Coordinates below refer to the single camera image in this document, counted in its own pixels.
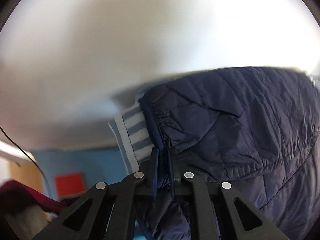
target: navy puffer jacket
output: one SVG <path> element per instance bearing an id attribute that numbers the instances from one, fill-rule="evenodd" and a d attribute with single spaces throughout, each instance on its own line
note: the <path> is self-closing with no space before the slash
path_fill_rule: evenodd
<path id="1" fill-rule="evenodd" d="M 160 149 L 159 187 L 168 182 L 169 152 L 207 181 L 231 181 L 291 240 L 306 236 L 320 215 L 320 93 L 303 73 L 196 73 L 151 88 L 140 105 Z M 160 198 L 166 210 L 138 209 L 144 229 L 189 239 L 187 209 L 165 192 Z"/>

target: black plastic bracket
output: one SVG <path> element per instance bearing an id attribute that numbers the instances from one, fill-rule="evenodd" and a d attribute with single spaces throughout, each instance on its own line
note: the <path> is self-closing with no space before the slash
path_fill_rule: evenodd
<path id="1" fill-rule="evenodd" d="M 33 240 L 131 240 L 135 202 L 156 196 L 159 153 L 122 182 L 100 182 L 76 200 Z M 249 200 L 229 187 L 205 182 L 173 160 L 174 200 L 189 202 L 192 240 L 288 240 Z"/>

